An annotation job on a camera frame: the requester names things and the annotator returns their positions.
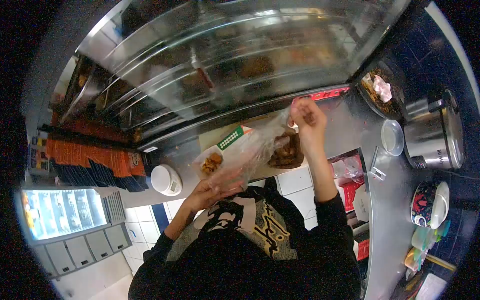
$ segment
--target hand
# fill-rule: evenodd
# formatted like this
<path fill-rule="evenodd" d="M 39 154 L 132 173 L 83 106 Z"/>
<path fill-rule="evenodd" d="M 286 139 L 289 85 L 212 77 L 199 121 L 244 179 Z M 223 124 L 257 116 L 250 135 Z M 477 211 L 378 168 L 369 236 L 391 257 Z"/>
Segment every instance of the hand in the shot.
<path fill-rule="evenodd" d="M 299 127 L 300 145 L 309 163 L 324 152 L 327 118 L 310 98 L 301 98 L 292 104 L 288 124 Z"/>
<path fill-rule="evenodd" d="M 310 99 L 299 99 L 290 109 L 288 124 L 299 126 L 300 145 L 312 173 L 315 200 L 327 202 L 338 193 L 325 155 L 327 118 Z"/>
<path fill-rule="evenodd" d="M 237 178 L 240 172 L 241 170 L 230 172 L 223 177 L 224 182 Z M 212 183 L 209 179 L 202 180 L 181 206 L 188 208 L 190 212 L 196 214 L 203 209 L 212 207 L 220 199 L 242 192 L 242 185 L 243 180 L 237 180 L 227 186 L 215 186 L 212 188 Z"/>
<path fill-rule="evenodd" d="M 172 240 L 178 239 L 199 211 L 212 207 L 220 199 L 243 191 L 243 180 L 234 180 L 241 174 L 241 169 L 235 171 L 223 170 L 221 173 L 223 183 L 232 180 L 233 183 L 220 185 L 212 183 L 212 178 L 200 181 L 190 196 L 183 201 L 177 214 L 173 217 L 173 220 L 167 228 L 165 228 L 164 234 L 167 237 Z"/>

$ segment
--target food display case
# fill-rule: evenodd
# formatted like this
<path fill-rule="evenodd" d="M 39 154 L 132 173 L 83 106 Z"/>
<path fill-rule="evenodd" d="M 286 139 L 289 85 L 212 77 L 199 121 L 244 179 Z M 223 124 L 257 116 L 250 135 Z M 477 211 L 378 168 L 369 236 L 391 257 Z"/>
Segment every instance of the food display case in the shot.
<path fill-rule="evenodd" d="M 23 190 L 22 208 L 33 240 L 47 240 L 107 224 L 93 189 Z"/>
<path fill-rule="evenodd" d="M 78 45 L 52 125 L 81 116 L 145 151 L 224 114 L 345 84 L 408 4 L 121 1 Z"/>

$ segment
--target display fridge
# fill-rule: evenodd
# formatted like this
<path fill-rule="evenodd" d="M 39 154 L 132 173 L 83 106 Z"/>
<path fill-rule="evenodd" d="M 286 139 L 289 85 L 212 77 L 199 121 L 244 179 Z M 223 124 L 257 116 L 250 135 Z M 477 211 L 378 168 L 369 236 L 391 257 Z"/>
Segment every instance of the display fridge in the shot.
<path fill-rule="evenodd" d="M 34 243 L 108 223 L 107 206 L 94 189 L 22 190 L 22 209 Z"/>

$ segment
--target cooked meat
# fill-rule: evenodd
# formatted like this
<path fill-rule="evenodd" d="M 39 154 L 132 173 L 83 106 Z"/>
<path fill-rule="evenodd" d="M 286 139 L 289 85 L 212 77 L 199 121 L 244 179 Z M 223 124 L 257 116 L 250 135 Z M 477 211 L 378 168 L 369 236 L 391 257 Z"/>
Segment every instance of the cooked meat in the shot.
<path fill-rule="evenodd" d="M 205 162 L 202 165 L 202 172 L 206 174 L 211 174 L 215 172 L 222 163 L 222 161 L 222 156 L 217 153 L 212 153 L 209 157 L 205 159 Z"/>

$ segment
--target stainless steel pot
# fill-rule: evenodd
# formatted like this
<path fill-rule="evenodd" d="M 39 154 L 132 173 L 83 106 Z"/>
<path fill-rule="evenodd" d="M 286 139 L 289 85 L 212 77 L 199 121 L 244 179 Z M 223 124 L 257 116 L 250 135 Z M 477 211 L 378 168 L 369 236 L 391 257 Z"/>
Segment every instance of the stainless steel pot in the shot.
<path fill-rule="evenodd" d="M 414 168 L 460 168 L 464 162 L 462 121 L 455 98 L 421 98 L 406 106 L 405 154 Z"/>

